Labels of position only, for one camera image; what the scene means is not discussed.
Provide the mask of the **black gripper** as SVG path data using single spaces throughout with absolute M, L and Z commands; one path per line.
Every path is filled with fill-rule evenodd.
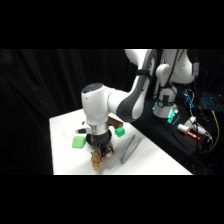
M 111 137 L 112 137 L 112 134 L 110 131 L 107 131 L 106 133 L 104 133 L 102 135 L 88 134 L 86 136 L 86 141 L 93 148 L 101 148 L 100 151 L 101 151 L 101 156 L 103 158 L 103 157 L 106 157 L 106 149 L 105 148 L 109 146 Z M 114 155 L 115 155 L 115 152 L 114 152 L 113 147 L 109 147 L 107 157 L 111 157 Z

